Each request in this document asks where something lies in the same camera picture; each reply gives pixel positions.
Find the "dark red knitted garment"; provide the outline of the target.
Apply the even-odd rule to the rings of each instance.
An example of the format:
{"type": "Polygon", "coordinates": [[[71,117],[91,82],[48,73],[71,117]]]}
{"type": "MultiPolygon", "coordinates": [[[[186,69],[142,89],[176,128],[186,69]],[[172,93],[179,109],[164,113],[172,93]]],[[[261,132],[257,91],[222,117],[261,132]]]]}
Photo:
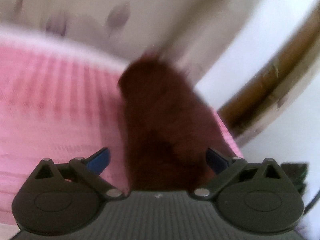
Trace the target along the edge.
{"type": "Polygon", "coordinates": [[[225,148],[219,124],[180,72],[157,56],[143,56],[118,85],[130,189],[193,190],[213,178],[206,151],[225,148]]]}

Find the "pink white checked bedsheet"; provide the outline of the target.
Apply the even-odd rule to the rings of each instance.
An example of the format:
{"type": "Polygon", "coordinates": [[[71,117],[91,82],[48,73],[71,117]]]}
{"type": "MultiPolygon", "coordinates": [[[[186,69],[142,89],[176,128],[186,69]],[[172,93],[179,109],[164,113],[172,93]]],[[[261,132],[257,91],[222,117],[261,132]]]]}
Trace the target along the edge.
{"type": "Polygon", "coordinates": [[[87,46],[1,25],[1,239],[17,231],[13,198],[45,157],[66,163],[108,147],[102,177],[128,191],[117,86],[126,67],[87,46]]]}

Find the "beige leaf-patterned curtain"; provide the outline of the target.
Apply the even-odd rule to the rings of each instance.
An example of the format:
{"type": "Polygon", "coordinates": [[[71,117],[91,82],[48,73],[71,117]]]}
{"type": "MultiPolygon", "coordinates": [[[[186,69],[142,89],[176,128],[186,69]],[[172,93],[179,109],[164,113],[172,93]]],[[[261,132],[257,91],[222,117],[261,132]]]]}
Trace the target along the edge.
{"type": "Polygon", "coordinates": [[[200,81],[260,0],[1,0],[1,21],[127,61],[159,53],[200,81]]]}

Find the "brown wooden frame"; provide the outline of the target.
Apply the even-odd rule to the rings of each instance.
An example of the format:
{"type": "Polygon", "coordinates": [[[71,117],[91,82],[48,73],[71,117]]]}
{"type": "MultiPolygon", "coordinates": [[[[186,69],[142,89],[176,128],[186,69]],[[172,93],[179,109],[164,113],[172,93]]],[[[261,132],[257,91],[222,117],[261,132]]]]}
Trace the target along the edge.
{"type": "Polygon", "coordinates": [[[280,51],[218,111],[242,147],[304,92],[319,73],[319,4],[280,51]]]}

